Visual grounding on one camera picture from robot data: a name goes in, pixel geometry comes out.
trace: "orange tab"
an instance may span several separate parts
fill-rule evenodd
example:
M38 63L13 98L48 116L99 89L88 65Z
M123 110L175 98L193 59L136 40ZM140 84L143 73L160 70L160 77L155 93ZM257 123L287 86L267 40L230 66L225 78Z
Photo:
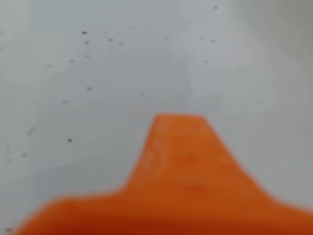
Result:
M263 194L233 160L213 128L199 116L158 115L140 161L128 183L132 188L198 189Z
M16 235L312 235L312 225L259 188L205 119L158 115L125 188L54 202Z

